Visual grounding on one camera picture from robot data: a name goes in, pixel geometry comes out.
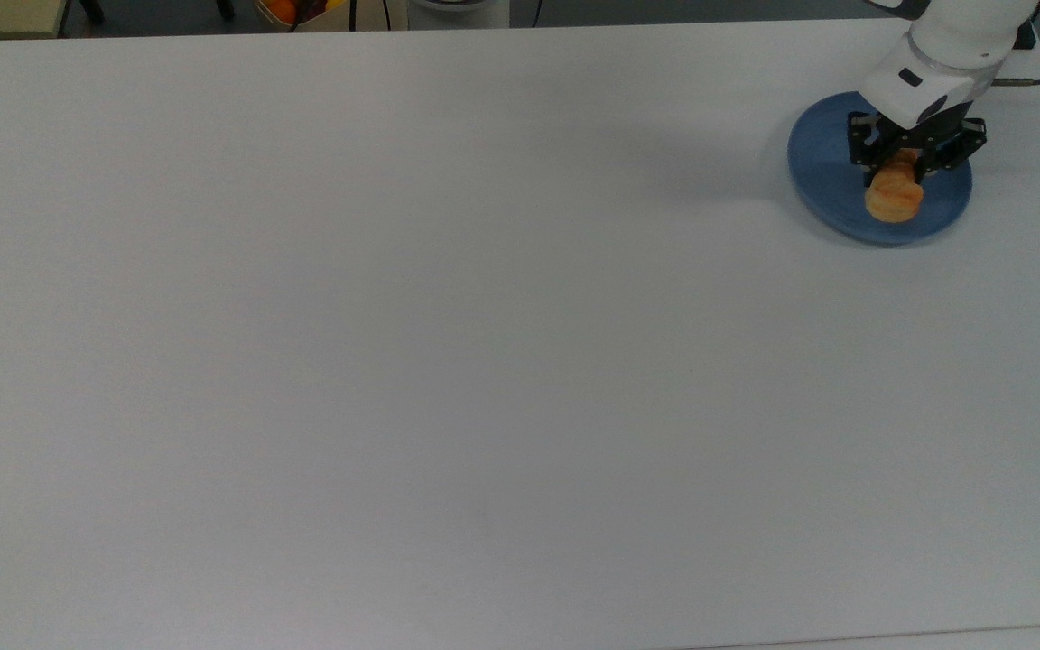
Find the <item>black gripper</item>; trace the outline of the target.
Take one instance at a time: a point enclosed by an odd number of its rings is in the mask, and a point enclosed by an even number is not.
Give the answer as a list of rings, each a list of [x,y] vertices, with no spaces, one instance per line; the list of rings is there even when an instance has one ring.
[[[863,185],[869,188],[893,156],[911,151],[914,181],[924,185],[934,174],[953,172],[965,164],[988,141],[985,120],[967,116],[969,108],[969,103],[945,108],[908,129],[882,114],[850,112],[850,163],[861,170]]]

